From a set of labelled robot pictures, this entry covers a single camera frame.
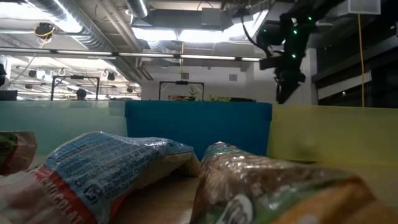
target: person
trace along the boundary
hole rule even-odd
[[[87,92],[86,92],[86,90],[84,90],[84,89],[78,89],[77,91],[76,91],[76,96],[77,96],[77,100],[86,100],[85,98],[86,98],[86,95],[87,95]]]

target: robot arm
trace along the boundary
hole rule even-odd
[[[260,61],[260,69],[275,68],[277,101],[280,104],[285,103],[305,81],[300,66],[310,34],[317,29],[316,22],[343,1],[298,0],[288,12],[280,15],[279,22],[266,22],[260,28],[256,46],[267,54],[267,58]],[[281,45],[284,40],[284,51],[278,52],[278,56],[270,55],[269,47]]]

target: cardboard floor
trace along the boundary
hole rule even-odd
[[[109,224],[189,223],[199,180],[169,176],[134,192]]]

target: plastic bag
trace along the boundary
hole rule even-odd
[[[0,215],[11,223],[107,223],[133,189],[195,161],[192,147],[168,139],[84,134],[35,169],[1,179]]]
[[[0,132],[0,175],[28,169],[36,149],[36,138],[32,132]]]
[[[223,142],[201,167],[190,223],[398,223],[355,175],[255,156]]]

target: teal plastic wall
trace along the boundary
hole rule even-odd
[[[83,133],[127,136],[120,101],[0,101],[0,131],[32,131],[36,154],[48,154]]]
[[[266,155],[272,105],[205,101],[127,101],[129,137],[160,137],[193,146],[202,159],[207,147],[224,141]]]

